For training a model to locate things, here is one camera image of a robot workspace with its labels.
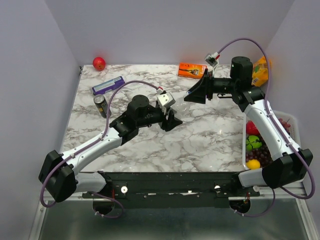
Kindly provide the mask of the clear plastic bottle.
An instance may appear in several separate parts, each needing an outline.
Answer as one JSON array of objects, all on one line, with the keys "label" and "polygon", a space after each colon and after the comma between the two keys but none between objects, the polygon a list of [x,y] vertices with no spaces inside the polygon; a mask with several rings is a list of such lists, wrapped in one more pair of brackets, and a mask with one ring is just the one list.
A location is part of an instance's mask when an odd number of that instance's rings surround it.
[{"label": "clear plastic bottle", "polygon": [[154,103],[158,100],[158,96],[160,95],[159,92],[154,92],[152,94],[149,95],[148,99],[150,103]]},{"label": "clear plastic bottle", "polygon": [[184,95],[175,99],[175,104],[173,105],[172,110],[175,117],[178,119],[182,119],[191,107],[191,103],[184,100],[187,95],[188,93],[186,92]]}]

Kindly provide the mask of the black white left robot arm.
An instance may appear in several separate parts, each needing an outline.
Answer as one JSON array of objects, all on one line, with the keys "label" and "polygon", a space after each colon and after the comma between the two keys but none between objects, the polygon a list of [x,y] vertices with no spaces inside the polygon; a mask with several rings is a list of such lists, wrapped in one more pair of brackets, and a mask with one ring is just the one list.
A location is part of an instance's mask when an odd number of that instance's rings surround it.
[{"label": "black white left robot arm", "polygon": [[111,185],[102,173],[84,173],[82,169],[106,152],[118,148],[138,135],[139,129],[159,124],[166,132],[182,124],[171,109],[175,104],[171,93],[157,96],[155,106],[144,95],[136,95],[126,111],[102,132],[82,145],[65,153],[49,152],[38,179],[42,190],[47,190],[55,202],[61,203],[77,192],[95,192],[104,198],[110,194]]}]

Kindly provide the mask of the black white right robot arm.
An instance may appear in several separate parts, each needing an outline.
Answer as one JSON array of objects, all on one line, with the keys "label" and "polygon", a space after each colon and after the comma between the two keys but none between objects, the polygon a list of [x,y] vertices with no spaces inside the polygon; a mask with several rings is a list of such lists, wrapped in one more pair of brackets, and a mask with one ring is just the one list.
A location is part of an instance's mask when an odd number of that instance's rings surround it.
[{"label": "black white right robot arm", "polygon": [[184,101],[205,104],[214,94],[231,95],[240,110],[254,123],[265,141],[272,163],[259,168],[242,171],[230,183],[230,191],[241,196],[248,187],[268,186],[272,189],[302,180],[310,165],[313,154],[302,149],[284,129],[265,101],[260,87],[252,86],[253,64],[244,56],[231,60],[230,77],[217,78],[207,70],[201,79],[188,90]]}]

